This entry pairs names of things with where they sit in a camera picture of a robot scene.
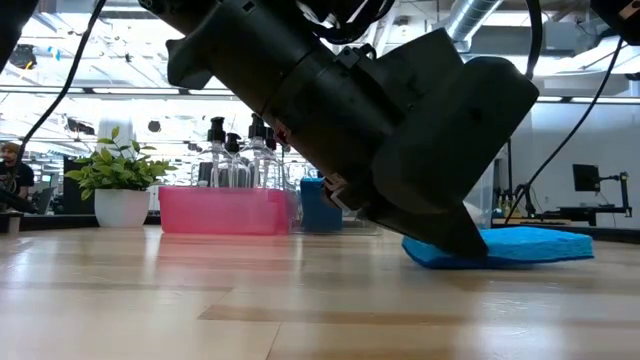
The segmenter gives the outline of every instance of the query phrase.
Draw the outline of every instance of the monitor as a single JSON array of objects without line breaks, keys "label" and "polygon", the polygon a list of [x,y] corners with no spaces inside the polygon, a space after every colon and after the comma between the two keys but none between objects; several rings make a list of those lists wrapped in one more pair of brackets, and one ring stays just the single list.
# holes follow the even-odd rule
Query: monitor
[{"label": "monitor", "polygon": [[595,165],[573,164],[573,186],[576,191],[600,192],[600,171]]}]

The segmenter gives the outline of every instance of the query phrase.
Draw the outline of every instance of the white wall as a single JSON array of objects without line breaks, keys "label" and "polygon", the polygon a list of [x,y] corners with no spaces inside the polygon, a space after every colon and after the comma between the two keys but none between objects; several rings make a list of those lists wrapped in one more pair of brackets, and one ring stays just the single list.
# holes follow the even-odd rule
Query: white wall
[{"label": "white wall", "polygon": [[[569,133],[587,105],[538,104],[512,138],[514,186],[526,182]],[[592,193],[573,189],[572,164],[600,167],[600,176],[627,171],[629,199],[637,214],[626,219],[616,215],[618,227],[640,228],[640,106],[599,105],[533,185],[544,210],[579,206],[581,202],[605,203]],[[505,173],[501,173],[505,184]],[[602,194],[621,205],[619,183],[605,181]],[[613,227],[612,215],[598,215],[598,226]]]}]

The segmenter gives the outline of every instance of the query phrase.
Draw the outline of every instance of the metal pipe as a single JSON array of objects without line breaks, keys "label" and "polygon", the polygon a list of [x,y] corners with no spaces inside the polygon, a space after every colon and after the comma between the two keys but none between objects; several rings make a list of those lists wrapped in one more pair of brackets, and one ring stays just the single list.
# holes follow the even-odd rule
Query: metal pipe
[{"label": "metal pipe", "polygon": [[470,40],[503,0],[456,0],[444,26],[455,42]]}]

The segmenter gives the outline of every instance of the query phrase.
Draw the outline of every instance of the pink plastic bin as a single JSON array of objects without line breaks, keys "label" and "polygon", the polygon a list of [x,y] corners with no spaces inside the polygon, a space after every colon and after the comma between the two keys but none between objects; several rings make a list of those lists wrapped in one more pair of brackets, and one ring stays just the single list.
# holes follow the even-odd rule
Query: pink plastic bin
[{"label": "pink plastic bin", "polygon": [[289,233],[289,204],[282,190],[161,186],[158,197],[166,233]]}]

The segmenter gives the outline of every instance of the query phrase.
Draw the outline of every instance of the ceiling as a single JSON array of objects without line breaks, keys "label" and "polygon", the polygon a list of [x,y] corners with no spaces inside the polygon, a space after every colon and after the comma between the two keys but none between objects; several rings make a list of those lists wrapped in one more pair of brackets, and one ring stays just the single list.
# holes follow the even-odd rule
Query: ceiling
[{"label": "ceiling", "polygon": [[[400,1],[389,17],[373,24],[360,42],[370,42],[381,50],[379,53],[384,54],[441,24],[448,15],[451,2]],[[570,73],[571,81],[578,81],[576,73],[599,72],[606,66],[607,57],[613,49],[610,42],[600,42],[595,38],[594,34],[602,31],[603,24],[585,12],[585,3],[580,0],[543,1],[545,20],[553,17],[561,20],[547,23],[547,45],[554,44],[556,50],[566,47],[562,50],[567,50],[567,54],[573,52],[578,55],[558,55],[561,52],[556,51],[553,52],[555,56],[543,57],[538,67],[541,87],[545,86],[546,76]],[[53,101],[53,94],[66,79],[80,35],[86,29],[92,4],[92,0],[41,1],[41,11],[28,22],[20,39],[20,44],[34,45],[37,65],[31,70],[22,70],[8,64],[0,75],[0,86],[39,87],[41,90],[39,94],[30,94],[0,89],[1,138],[25,134]],[[526,57],[524,53],[514,52],[517,46],[499,48],[495,44],[510,44],[510,41],[513,44],[527,44],[528,40],[522,37],[529,36],[528,26],[524,0],[506,0],[478,32],[471,47],[472,54],[467,56],[501,55],[523,69]],[[67,129],[68,119],[97,128],[101,116],[114,109],[134,119],[141,141],[164,142],[159,152],[170,156],[191,154],[183,142],[202,141],[209,126],[208,119],[214,116],[227,119],[227,131],[246,135],[251,110],[215,79],[210,81],[206,89],[222,91],[223,95],[162,99],[163,89],[171,88],[166,76],[167,51],[164,44],[167,39],[181,37],[177,31],[140,8],[137,0],[107,1],[84,52],[73,86],[96,90],[144,88],[145,92],[127,96],[108,94],[107,90],[101,93],[96,91],[92,96],[70,94],[36,134],[36,142],[49,143],[57,152],[86,152],[95,142],[95,137],[81,136],[85,143],[74,142],[78,135]],[[636,49],[627,47],[621,55],[624,61],[619,61],[618,72],[640,71],[638,55]],[[159,92],[154,95],[153,89],[159,89]],[[147,129],[149,121],[160,121],[162,131],[151,133]]]}]

